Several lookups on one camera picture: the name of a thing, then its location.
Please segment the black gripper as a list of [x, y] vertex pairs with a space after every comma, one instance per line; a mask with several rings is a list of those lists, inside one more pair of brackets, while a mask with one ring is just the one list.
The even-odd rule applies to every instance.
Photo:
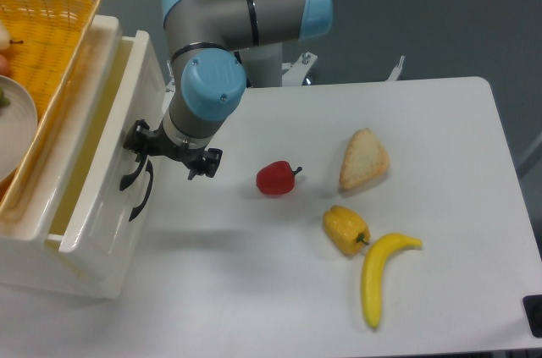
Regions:
[[133, 152], [137, 162], [147, 154], [181, 162], [189, 169], [188, 180], [196, 176], [213, 178], [223, 156], [223, 151], [218, 148], [191, 149], [188, 142], [173, 143], [162, 128], [150, 131], [144, 119], [136, 120], [130, 127], [122, 147]]

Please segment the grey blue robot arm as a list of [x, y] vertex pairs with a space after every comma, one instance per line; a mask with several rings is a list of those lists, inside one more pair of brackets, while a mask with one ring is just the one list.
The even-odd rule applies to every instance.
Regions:
[[236, 53], [329, 32], [333, 0], [162, 0], [174, 95], [160, 125], [137, 120], [124, 138], [144, 171], [149, 157], [213, 177], [222, 152], [209, 146], [236, 110], [246, 72]]

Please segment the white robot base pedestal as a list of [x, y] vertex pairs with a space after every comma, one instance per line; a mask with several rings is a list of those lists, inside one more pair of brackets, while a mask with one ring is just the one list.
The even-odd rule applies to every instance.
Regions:
[[242, 49], [239, 54], [250, 87], [282, 86], [282, 43]]

